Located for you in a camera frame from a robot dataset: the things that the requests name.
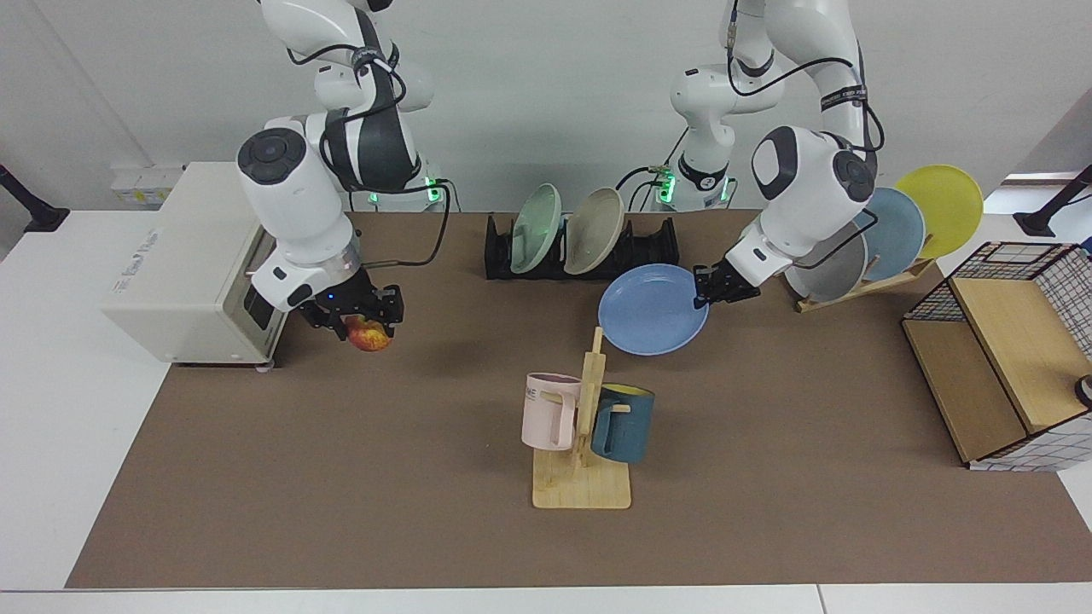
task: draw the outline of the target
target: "plate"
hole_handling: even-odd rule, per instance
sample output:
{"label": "plate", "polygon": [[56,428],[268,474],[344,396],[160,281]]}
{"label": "plate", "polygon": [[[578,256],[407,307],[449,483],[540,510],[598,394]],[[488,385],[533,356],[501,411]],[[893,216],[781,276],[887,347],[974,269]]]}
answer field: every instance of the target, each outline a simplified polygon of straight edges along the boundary
{"label": "plate", "polygon": [[[811,253],[800,259],[803,264],[818,262],[824,256],[834,250],[842,241],[850,238],[860,228],[850,222],[834,236],[824,239],[817,245]],[[793,292],[803,298],[810,298],[816,303],[830,303],[838,300],[857,287],[865,275],[865,268],[868,265],[868,244],[864,235],[859,235],[851,240],[838,253],[834,253],[817,269],[807,270],[798,267],[791,267],[785,271],[785,279]]]}
{"label": "plate", "polygon": [[600,326],[615,347],[638,356],[674,352],[698,336],[709,305],[693,308],[693,274],[673,264],[627,271],[600,300]]}
{"label": "plate", "polygon": [[[879,282],[902,273],[917,260],[925,245],[925,217],[914,199],[894,188],[876,188],[868,210],[879,217],[865,231],[868,262],[876,257],[879,260],[865,273],[865,281]],[[853,221],[864,228],[873,219],[862,213]]]}
{"label": "plate", "polygon": [[963,247],[982,222],[982,189],[962,169],[945,164],[924,166],[894,185],[914,199],[931,235],[922,258],[940,258]]}
{"label": "plate", "polygon": [[582,275],[603,263],[618,243],[626,205],[614,188],[592,192],[569,217],[565,231],[565,272]]}
{"label": "plate", "polygon": [[523,203],[512,228],[512,272],[521,275],[542,263],[561,226],[561,194],[543,184]]}

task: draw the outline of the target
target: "apple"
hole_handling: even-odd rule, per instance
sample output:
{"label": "apple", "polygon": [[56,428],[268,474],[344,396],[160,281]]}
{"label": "apple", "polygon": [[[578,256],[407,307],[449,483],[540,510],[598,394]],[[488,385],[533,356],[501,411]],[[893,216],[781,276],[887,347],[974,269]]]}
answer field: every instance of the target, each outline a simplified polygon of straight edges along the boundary
{"label": "apple", "polygon": [[387,336],[383,324],[379,322],[366,320],[364,316],[347,316],[344,322],[348,329],[348,342],[357,350],[381,352],[391,344],[391,338]]}

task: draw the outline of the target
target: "pink mug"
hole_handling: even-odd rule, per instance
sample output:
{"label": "pink mug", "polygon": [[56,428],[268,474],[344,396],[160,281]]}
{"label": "pink mug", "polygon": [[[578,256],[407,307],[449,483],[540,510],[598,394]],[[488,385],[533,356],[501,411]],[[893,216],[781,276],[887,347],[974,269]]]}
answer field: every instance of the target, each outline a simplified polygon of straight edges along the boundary
{"label": "pink mug", "polygon": [[580,379],[531,374],[523,399],[523,442],[538,450],[568,450],[575,439]]}

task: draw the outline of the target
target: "teal mug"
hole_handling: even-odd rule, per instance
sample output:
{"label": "teal mug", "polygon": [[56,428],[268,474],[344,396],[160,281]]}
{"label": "teal mug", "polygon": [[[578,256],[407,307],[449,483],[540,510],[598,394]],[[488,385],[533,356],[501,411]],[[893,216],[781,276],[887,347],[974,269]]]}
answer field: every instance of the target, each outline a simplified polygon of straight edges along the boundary
{"label": "teal mug", "polygon": [[656,395],[636,386],[604,383],[592,433],[592,451],[617,462],[644,459]]}

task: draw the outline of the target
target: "yellow plate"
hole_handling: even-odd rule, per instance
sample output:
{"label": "yellow plate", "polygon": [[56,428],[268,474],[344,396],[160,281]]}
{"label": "yellow plate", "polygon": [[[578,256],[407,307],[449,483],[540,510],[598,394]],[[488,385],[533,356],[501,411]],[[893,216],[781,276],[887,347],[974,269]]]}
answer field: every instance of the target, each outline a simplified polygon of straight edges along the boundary
{"label": "yellow plate", "polygon": [[940,258],[971,240],[982,222],[982,188],[962,169],[946,164],[923,166],[894,185],[914,199],[931,235],[922,258]]}

